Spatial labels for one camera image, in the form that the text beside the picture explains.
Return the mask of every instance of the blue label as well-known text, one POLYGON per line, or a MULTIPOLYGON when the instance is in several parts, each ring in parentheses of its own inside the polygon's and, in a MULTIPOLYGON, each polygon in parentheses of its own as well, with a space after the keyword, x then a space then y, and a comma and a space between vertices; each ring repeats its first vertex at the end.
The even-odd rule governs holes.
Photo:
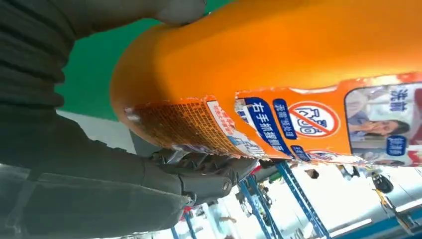
POLYGON ((290 147, 293 152, 295 153, 295 155, 303 161, 310 161, 311 158, 308 156, 308 154, 305 153, 304 149, 301 146, 298 145, 292 145, 290 147))
POLYGON ((248 105, 249 114, 261 138, 275 150, 294 157, 280 135, 267 102, 258 97, 245 98, 244 100, 248 105))
POLYGON ((387 138, 387 154, 390 156, 403 156, 406 153, 406 138, 393 135, 387 138))
POLYGON ((275 99, 273 101, 273 106, 284 136, 288 139, 297 139, 298 137, 295 129, 293 128, 292 119, 290 118, 286 101, 283 99, 275 99))

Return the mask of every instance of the green wall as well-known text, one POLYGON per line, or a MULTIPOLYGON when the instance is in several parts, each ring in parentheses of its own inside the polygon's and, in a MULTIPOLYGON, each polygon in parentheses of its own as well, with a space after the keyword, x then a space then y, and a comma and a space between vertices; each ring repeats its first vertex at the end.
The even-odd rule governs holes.
MULTIPOLYGON (((229 0, 209 0, 207 11, 229 0)), ((144 19, 78 41, 65 68, 65 84, 57 91, 65 97, 61 110, 117 120, 109 104, 108 86, 114 65, 129 43, 157 21, 144 19)))

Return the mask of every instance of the blue metal shelf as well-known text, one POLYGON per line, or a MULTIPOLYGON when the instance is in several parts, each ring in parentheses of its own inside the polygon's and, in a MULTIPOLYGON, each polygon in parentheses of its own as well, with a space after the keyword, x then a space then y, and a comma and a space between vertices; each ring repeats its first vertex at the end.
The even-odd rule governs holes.
POLYGON ((197 236, 195 235, 194 227, 192 226, 191 217, 189 217, 189 214, 186 212, 183 213, 183 217, 185 218, 186 223, 188 224, 189 232, 191 233, 192 239, 197 239, 197 236))
POLYGON ((300 187, 298 181, 296 180, 296 177, 294 176, 287 162, 283 161, 281 163, 278 163, 276 164, 276 167, 279 170, 280 174, 283 176, 287 186, 292 191, 300 207, 304 211, 305 216, 312 224, 317 235, 319 237, 325 237, 327 239, 330 239, 331 237, 329 235, 328 230, 325 228, 317 212, 312 207, 311 203, 303 192, 303 189, 300 187))
POLYGON ((249 204, 250 204, 250 206, 252 208, 253 215, 255 215, 256 219, 258 220, 258 223, 261 226, 261 229, 262 229, 262 232, 265 235, 265 238, 266 239, 271 239, 271 235, 268 232, 267 227, 265 226, 264 221, 262 220, 261 215, 259 214, 258 209, 256 208, 255 204, 253 203, 252 196, 250 195, 245 182, 244 181, 240 182, 239 183, 239 186, 240 186, 240 190, 245 195, 246 199, 248 200, 248 202, 249 202, 249 204))
POLYGON ((271 222, 271 231, 273 232, 273 235, 276 236, 278 239, 283 239, 283 236, 281 235, 280 230, 277 227, 276 222, 274 221, 273 216, 271 215, 270 209, 267 206, 267 203, 265 201, 264 196, 262 195, 261 191, 258 188, 258 185, 256 184, 255 179, 252 176, 247 177, 249 186, 254 190, 254 192, 259 196, 261 199, 262 207, 264 208, 266 216, 269 218, 271 222))

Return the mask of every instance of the orange label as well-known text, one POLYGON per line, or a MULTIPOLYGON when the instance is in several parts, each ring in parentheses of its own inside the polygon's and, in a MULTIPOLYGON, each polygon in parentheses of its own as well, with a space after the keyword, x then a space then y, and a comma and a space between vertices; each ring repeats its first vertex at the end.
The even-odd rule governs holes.
POLYGON ((421 74, 410 73, 348 80, 325 89, 239 92, 235 105, 281 157, 419 166, 421 82, 421 74))
POLYGON ((232 110, 205 97, 139 105, 127 113, 163 147, 359 165, 422 164, 420 73, 347 80, 324 89, 237 92, 238 119, 227 115, 232 110))

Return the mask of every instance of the prohibition sign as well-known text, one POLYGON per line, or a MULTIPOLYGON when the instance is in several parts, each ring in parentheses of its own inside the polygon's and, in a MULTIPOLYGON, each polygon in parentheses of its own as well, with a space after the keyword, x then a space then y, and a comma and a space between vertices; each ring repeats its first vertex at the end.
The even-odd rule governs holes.
POLYGON ((323 138, 335 134, 339 128, 338 115, 318 102, 299 102, 289 107, 293 128, 298 135, 323 138))

